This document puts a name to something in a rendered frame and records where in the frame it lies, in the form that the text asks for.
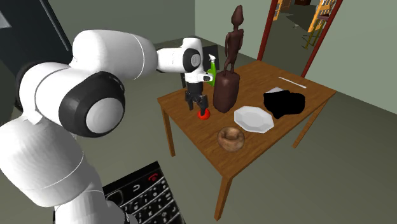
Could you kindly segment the brown wooden table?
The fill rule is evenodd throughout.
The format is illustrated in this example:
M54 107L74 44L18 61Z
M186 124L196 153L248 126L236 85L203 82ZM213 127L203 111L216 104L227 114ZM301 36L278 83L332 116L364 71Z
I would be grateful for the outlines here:
M216 203L214 218L221 218L226 198L233 178L254 162L260 155L271 148L276 142L294 129L304 119L305 127L293 143L297 147L327 101L335 95L335 90L289 73L262 61L254 61L236 72L240 74L240 89L237 102L233 109L242 106L263 107L263 93L274 87L298 92L305 96L305 109L298 115L286 115L275 120L274 128L265 134L245 132L245 144L237 152L227 152L217 142L218 131L226 126L234 126L233 111L220 113L213 106L209 107L211 116L207 120L197 118L196 111L190 111L185 103L183 89L158 98L160 104L170 153L175 154L170 122L185 133L191 142L210 161L212 166L221 174L222 180ZM301 88L278 77L283 77L295 83L306 86Z

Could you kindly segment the green spray bottle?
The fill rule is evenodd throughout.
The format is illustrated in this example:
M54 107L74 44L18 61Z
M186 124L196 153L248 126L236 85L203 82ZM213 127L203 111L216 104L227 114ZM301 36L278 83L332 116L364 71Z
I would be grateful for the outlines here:
M209 54L209 61L210 68L207 70L207 72L212 75L212 80L208 81L208 84L213 87L216 79L216 57Z

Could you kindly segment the white octagonal plate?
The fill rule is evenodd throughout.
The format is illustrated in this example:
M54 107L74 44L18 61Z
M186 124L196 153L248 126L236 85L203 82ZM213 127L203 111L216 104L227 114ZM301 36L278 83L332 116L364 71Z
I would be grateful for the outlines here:
M245 131L261 134L274 127L272 115L254 106L243 106L235 110L234 122Z

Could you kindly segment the dark brown wooden figure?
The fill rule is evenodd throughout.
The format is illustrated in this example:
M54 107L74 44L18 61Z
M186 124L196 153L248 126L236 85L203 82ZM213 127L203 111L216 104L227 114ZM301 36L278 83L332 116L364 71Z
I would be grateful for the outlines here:
M242 5L238 5L231 17L233 31L225 37L224 68L216 75L213 92L213 106L221 113L228 112L236 103L239 93L240 76L235 72L235 62L242 48L244 30L239 26L244 22Z

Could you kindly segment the yellow wooden chair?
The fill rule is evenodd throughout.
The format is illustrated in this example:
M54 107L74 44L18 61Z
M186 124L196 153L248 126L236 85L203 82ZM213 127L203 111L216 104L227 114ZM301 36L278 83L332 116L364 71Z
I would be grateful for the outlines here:
M317 39L320 36L321 31L325 23L328 21L333 6L337 0L320 0L318 6L316 7L316 12L309 26L308 32L310 33L309 38L304 46L307 50L309 45L315 46Z

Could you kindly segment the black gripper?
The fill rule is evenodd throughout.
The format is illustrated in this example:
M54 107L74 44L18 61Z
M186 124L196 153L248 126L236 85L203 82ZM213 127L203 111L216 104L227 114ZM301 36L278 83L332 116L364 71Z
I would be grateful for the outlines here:
M202 94L203 83L187 83L187 90L185 91L185 101L188 104L189 110L193 110L193 102L198 102L200 107L200 116L205 115L205 110L208 108L207 96Z

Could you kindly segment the thin white stick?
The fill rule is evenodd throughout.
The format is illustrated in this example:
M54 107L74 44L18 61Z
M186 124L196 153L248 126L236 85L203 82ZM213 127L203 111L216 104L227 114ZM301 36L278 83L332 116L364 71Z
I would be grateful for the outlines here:
M284 81L287 81L287 82L289 82L289 83L292 83L292 84L294 84L294 85L296 85L296 86L299 86L299 87L301 87L301 88L307 88L306 86L304 86L304 85L301 85L301 84L298 84L298 83L295 83L294 81L291 81L291 80L289 80L289 79L286 79L286 78L283 78L283 77L278 77L278 78L280 78L280 79L282 79L282 80L284 80Z

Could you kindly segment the phone keypad patterned robot stand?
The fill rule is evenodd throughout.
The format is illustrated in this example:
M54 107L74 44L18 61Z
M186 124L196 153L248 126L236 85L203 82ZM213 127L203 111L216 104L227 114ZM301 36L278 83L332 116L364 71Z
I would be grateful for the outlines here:
M158 162L107 184L103 191L138 224L186 224Z

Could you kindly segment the dark blue door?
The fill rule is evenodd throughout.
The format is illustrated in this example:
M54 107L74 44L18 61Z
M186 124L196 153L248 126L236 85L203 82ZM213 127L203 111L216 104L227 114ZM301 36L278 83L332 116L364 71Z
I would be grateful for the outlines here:
M12 74L30 62L68 64L72 57L48 0L0 0L0 60Z

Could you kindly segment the red door frame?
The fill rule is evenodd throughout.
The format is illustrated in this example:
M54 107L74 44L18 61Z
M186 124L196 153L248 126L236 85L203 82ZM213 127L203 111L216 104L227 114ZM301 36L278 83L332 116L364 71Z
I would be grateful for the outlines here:
M314 46L314 49L305 65L304 70L302 71L301 77L304 78L341 6L341 4L343 3L343 0L337 0L337 2L335 3L335 5L333 6L333 9L331 11L330 17L328 19L328 21L325 23L323 30L320 33L319 38L316 41L316 44ZM260 49L258 52L258 56L257 56L257 60L262 60L263 59L263 54L265 51L265 47L267 45L267 41L268 41L268 37L270 34L270 30L271 30L271 26L273 21L275 21L275 12L277 11L279 13L280 9L281 9L281 4L282 4L282 0L271 0L271 4L270 4L270 8L268 11L268 16L267 16L267 20L266 20L266 24L265 24L265 28L263 31L263 36L261 39L261 44L260 44Z

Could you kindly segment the brown doughnut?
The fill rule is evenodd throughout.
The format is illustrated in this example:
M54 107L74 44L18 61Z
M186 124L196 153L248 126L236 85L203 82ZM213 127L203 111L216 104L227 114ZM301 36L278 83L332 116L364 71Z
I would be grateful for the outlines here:
M224 150L235 152L244 146L245 136L236 127L223 127L217 134L217 141Z

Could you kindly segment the black lumpy object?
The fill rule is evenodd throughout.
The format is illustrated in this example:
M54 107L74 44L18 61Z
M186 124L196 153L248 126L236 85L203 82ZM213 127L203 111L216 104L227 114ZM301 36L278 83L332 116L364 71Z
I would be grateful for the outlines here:
M305 109L305 96L282 90L263 94L263 104L275 119L284 115L300 114Z

